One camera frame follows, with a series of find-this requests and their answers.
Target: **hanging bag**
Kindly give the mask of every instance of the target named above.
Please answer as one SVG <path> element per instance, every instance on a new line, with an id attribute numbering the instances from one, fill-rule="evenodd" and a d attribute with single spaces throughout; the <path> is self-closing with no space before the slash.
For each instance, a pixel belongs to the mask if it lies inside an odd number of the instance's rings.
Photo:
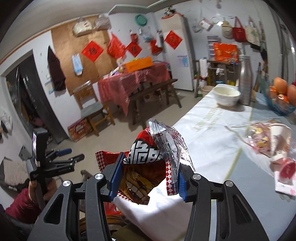
<path id="1" fill-rule="evenodd" d="M 249 25 L 245 27 L 247 40 L 250 44 L 258 46 L 258 49 L 260 50 L 259 31 L 251 17 L 249 17 L 248 23 Z"/>
<path id="2" fill-rule="evenodd" d="M 234 27 L 232 28 L 232 32 L 233 32 L 233 37 L 235 41 L 240 43 L 247 42 L 245 30 L 240 20 L 238 19 L 238 17 L 235 17 Z"/>
<path id="3" fill-rule="evenodd" d="M 107 53 L 115 59 L 122 58 L 126 53 L 126 47 L 122 44 L 122 42 L 111 33 L 111 40 L 107 47 Z"/>
<path id="4" fill-rule="evenodd" d="M 224 20 L 221 27 L 223 37 L 227 39 L 233 39 L 232 26 L 229 24 L 229 22 Z"/>

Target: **red sleeve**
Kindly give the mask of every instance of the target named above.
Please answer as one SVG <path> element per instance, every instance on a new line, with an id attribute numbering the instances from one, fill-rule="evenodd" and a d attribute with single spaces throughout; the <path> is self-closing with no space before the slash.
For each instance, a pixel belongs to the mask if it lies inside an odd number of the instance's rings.
<path id="1" fill-rule="evenodd" d="M 25 188 L 5 212 L 23 223 L 35 223 L 41 210 L 30 199 L 29 189 Z"/>

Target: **white bowl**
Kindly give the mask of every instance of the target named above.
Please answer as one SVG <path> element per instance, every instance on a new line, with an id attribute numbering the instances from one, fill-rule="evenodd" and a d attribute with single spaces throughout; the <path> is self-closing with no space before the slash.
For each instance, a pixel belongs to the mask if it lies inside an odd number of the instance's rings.
<path id="1" fill-rule="evenodd" d="M 228 86 L 216 86 L 213 93 L 218 105 L 234 106 L 239 100 L 241 93 L 235 88 Z"/>

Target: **drawing on wall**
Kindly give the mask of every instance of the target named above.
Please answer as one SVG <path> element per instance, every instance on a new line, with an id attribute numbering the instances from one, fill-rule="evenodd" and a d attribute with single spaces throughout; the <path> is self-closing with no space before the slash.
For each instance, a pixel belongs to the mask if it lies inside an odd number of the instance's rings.
<path id="1" fill-rule="evenodd" d="M 45 86 L 45 89 L 46 91 L 48 92 L 48 94 L 51 94 L 54 92 L 54 85 L 53 85 L 53 82 L 52 82 L 52 77 L 50 74 L 47 74 L 46 75 L 46 79 L 48 80 L 44 86 Z"/>
<path id="2" fill-rule="evenodd" d="M 189 67 L 189 60 L 187 55 L 178 55 L 179 67 Z"/>

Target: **dining table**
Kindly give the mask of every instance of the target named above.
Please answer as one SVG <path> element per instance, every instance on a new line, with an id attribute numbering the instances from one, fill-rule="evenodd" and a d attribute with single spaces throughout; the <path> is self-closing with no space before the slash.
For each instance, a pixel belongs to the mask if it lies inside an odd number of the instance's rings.
<path id="1" fill-rule="evenodd" d="M 159 84 L 171 79 L 164 63 L 154 63 L 151 67 L 107 76 L 98 81 L 100 100 L 102 103 L 112 101 L 122 107 L 125 116 L 128 114 L 130 95 L 142 91 L 140 85 L 149 83 Z"/>
<path id="2" fill-rule="evenodd" d="M 173 125 L 184 138 L 196 172 L 212 182 L 231 180 L 259 218 L 270 241 L 288 240 L 285 235 L 295 230 L 294 196 L 275 191 L 273 173 L 264 169 L 256 157 L 249 155 L 240 136 L 254 122 L 277 120 L 292 130 L 296 141 L 295 115 L 283 117 L 273 112 L 263 94 L 256 102 L 234 109 L 217 106 L 213 91 L 199 101 Z M 155 241 L 184 240 L 192 203 L 183 202 L 177 194 L 168 196 L 166 180 L 149 193 L 148 205 L 138 205 L 120 197 L 114 204 L 149 238 Z M 212 201 L 210 241 L 215 240 L 217 211 Z"/>

